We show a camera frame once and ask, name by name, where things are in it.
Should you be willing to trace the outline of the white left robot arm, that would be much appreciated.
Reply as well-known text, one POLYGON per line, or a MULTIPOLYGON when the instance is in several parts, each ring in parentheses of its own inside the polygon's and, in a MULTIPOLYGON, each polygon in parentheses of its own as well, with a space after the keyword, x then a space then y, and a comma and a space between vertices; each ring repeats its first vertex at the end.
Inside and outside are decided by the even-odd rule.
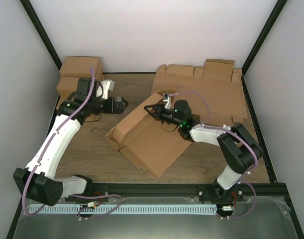
POLYGON ((25 168, 17 168, 14 181, 22 201, 31 199, 47 206, 54 206, 63 197, 77 194, 83 201, 94 195, 91 180, 85 176, 57 179, 58 164, 86 119, 92 115, 121 114, 128 106, 123 97, 110 97, 114 81, 79 78, 76 90, 70 93, 57 111, 55 121, 44 143, 25 168))

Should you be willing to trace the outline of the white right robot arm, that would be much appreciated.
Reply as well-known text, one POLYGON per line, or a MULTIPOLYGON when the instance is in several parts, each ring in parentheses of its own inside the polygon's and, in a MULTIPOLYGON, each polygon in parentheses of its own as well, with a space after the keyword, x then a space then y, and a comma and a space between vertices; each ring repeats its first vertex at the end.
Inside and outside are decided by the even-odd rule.
POLYGON ((154 120, 176 125, 184 140, 220 147, 227 166, 215 179, 213 193, 218 200, 226 200, 243 174, 250 173, 250 169, 258 165, 258 160, 263 156, 262 147, 241 123, 234 126, 207 125, 192 114, 186 100, 176 101, 173 109, 168 104, 146 105, 144 110, 154 120))

